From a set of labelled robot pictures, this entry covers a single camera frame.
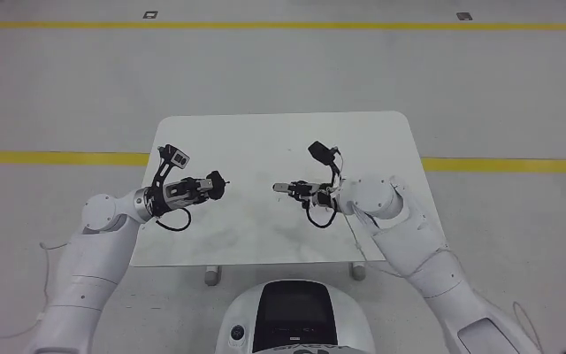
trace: wire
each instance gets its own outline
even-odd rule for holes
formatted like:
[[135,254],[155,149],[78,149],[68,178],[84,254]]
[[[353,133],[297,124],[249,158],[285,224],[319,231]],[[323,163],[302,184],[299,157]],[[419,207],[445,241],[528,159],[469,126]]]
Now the wire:
[[179,231],[187,230],[187,228],[191,225],[191,221],[193,221],[193,218],[191,217],[190,211],[188,211],[186,208],[181,208],[181,210],[186,212],[187,216],[188,216],[187,224],[184,227],[181,227],[181,228],[169,227],[159,220],[156,220],[156,224],[158,224],[160,227],[164,228],[165,230],[169,230],[169,231],[173,231],[173,232],[179,232]]
[[[45,243],[39,242],[39,247],[41,247],[42,250],[45,251],[45,277],[44,277],[44,281],[43,281],[43,307],[42,307],[42,311],[40,312],[40,314],[45,313],[45,310],[47,309],[47,305],[50,302],[50,296],[47,293],[47,287],[50,283],[50,254],[48,253],[48,251],[60,249],[61,247],[65,247],[65,246],[66,246],[66,243],[63,243],[63,244],[55,246],[55,247],[47,247],[45,245]],[[14,333],[13,335],[0,335],[0,339],[11,339],[11,338],[16,338],[16,337],[19,337],[21,335],[24,335],[24,334],[30,332],[32,329],[34,329],[39,324],[40,321],[41,321],[40,316],[38,316],[32,326],[30,326],[30,327],[28,327],[28,328],[26,328],[22,331],[19,331],[17,333]]]
[[[521,312],[523,313],[523,315],[527,318],[527,320],[529,321],[529,326],[531,326],[532,332],[534,333],[534,337],[536,339],[536,341],[532,340],[532,337],[527,333],[526,329],[524,329],[523,324],[521,323],[521,320],[519,319],[519,315],[516,313],[516,309],[520,309]],[[523,329],[523,332],[529,337],[531,338],[531,340],[533,342],[535,342],[537,344],[537,346],[539,347],[540,350],[540,354],[545,354],[545,351],[542,350],[542,343],[540,342],[540,338],[539,338],[539,334],[537,333],[537,330],[535,329],[534,325],[532,324],[531,319],[529,318],[529,315],[527,315],[527,311],[524,310],[523,306],[521,306],[520,303],[518,303],[517,301],[513,302],[513,313],[515,313],[515,318],[516,318],[516,322],[519,324],[519,326],[521,327],[521,329]]]
[[307,208],[306,208],[306,209],[307,209],[307,219],[310,221],[310,223],[311,223],[312,225],[314,225],[314,226],[316,226],[316,227],[318,227],[318,228],[327,228],[327,227],[329,227],[329,226],[333,223],[334,218],[336,217],[336,213],[338,213],[338,208],[336,208],[336,205],[335,205],[335,206],[333,207],[333,215],[330,217],[330,219],[328,220],[328,222],[325,223],[324,225],[320,225],[320,224],[317,224],[317,223],[315,222],[315,220],[313,220],[312,217],[310,216],[310,212],[309,212],[309,210],[310,210],[310,204],[307,204]]

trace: table leg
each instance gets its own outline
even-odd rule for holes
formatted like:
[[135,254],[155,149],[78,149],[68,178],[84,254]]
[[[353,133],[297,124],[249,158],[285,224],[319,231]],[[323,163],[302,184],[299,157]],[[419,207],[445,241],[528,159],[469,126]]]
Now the table leg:
[[350,262],[350,276],[355,281],[362,281],[365,279],[365,263],[364,262]]
[[204,271],[204,283],[209,287],[213,287],[220,282],[220,273],[222,267],[220,265],[207,265]]

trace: table top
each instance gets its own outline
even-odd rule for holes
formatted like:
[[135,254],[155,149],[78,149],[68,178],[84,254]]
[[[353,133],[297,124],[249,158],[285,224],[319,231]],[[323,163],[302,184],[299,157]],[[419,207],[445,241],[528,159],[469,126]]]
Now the table top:
[[[311,157],[316,140],[338,146],[343,178],[378,173],[401,176],[439,224],[438,213],[405,116],[399,112],[245,114],[170,117],[157,129],[143,186],[159,166],[158,146],[167,143],[190,156],[167,182],[204,178],[213,170],[230,184],[218,201],[189,206],[191,226],[167,231],[152,220],[140,228],[132,266],[222,266],[383,260],[356,217],[336,216],[326,229],[312,226],[294,199],[272,191],[276,182],[328,182],[330,169]],[[319,223],[330,211],[312,209]],[[176,211],[162,221],[181,227]]]

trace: white casing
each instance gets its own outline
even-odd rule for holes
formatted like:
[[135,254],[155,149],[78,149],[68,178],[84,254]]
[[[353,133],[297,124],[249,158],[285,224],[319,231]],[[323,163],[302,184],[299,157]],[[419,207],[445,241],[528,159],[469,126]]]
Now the white casing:
[[85,204],[82,227],[58,264],[56,296],[25,353],[90,352],[102,310],[126,273],[147,218],[135,210],[135,193],[93,196]]
[[[265,285],[271,282],[274,281],[257,285],[233,300],[220,326],[215,350],[216,354],[251,354],[259,300]],[[318,281],[312,282],[322,284],[328,290],[333,306],[338,345],[362,350],[368,354],[375,354],[375,343],[371,335],[370,324],[356,300],[334,287]],[[235,342],[230,336],[232,327],[236,325],[244,327],[245,330],[244,337],[238,342]]]

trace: black cable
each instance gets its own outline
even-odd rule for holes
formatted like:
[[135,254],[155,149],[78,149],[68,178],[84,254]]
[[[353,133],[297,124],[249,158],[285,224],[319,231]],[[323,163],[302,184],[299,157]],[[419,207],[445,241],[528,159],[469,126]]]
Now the black cable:
[[191,225],[191,221],[193,221],[193,218],[191,217],[191,213],[186,208],[181,208],[181,210],[186,212],[187,216],[188,216],[187,224],[184,227],[182,227],[182,228],[168,227],[166,224],[163,224],[159,220],[156,220],[156,224],[158,224],[160,227],[164,228],[165,230],[174,231],[174,232],[187,230],[189,225]]
[[314,226],[316,226],[316,227],[318,227],[318,228],[327,228],[327,227],[329,227],[329,226],[333,223],[334,218],[336,217],[336,213],[338,212],[338,209],[336,208],[336,206],[334,206],[334,207],[333,207],[333,215],[330,217],[330,219],[328,220],[328,222],[325,223],[324,225],[320,225],[320,224],[317,224],[317,223],[315,222],[315,220],[313,220],[313,219],[310,217],[310,212],[309,212],[310,205],[309,205],[309,204],[307,204],[307,207],[306,207],[305,209],[307,210],[307,219],[310,221],[310,223],[311,223],[312,225],[314,225]]

